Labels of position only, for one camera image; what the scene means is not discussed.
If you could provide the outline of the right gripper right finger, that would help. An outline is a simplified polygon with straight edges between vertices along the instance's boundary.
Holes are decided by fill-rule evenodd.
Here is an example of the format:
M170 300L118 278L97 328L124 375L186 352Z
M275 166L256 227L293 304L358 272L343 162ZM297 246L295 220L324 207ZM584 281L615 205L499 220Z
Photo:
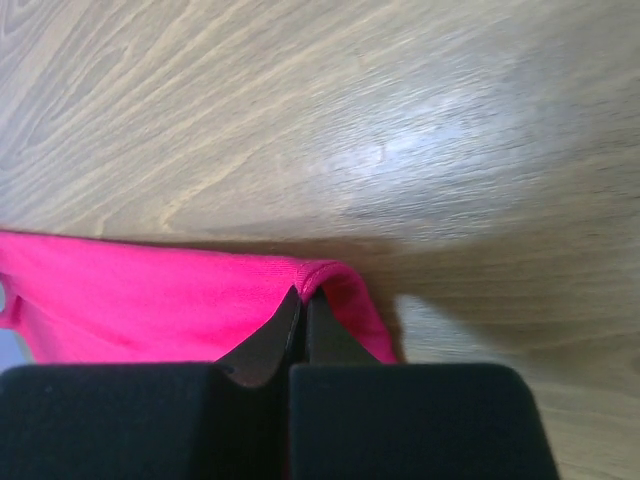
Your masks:
M294 479L555 479L534 396L491 363L386 365L337 321L306 311L305 361L289 372Z

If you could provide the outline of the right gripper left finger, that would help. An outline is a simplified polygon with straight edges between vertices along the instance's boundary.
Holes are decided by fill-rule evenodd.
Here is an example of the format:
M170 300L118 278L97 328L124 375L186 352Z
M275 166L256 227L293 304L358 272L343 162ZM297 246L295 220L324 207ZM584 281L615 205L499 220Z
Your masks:
M57 364L1 377L5 479L280 479L301 300L216 362Z

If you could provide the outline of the red t shirt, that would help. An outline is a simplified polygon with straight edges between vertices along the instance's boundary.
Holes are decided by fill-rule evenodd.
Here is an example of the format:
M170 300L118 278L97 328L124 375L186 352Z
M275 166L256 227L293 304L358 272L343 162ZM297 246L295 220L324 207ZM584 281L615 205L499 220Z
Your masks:
M360 275L335 260L3 232L4 328L39 363L215 361L261 328L286 293L323 291L376 359L392 337Z

